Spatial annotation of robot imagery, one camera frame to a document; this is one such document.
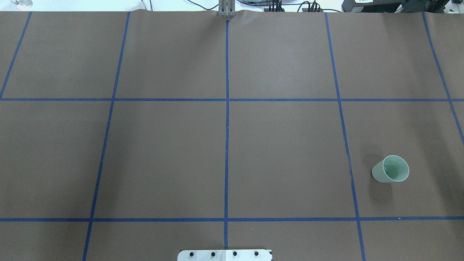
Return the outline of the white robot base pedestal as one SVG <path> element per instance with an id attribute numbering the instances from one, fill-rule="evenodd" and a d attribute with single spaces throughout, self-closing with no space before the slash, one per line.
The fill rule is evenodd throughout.
<path id="1" fill-rule="evenodd" d="M 182 250 L 178 261 L 272 261 L 273 254 L 267 249 L 216 249 Z"/>

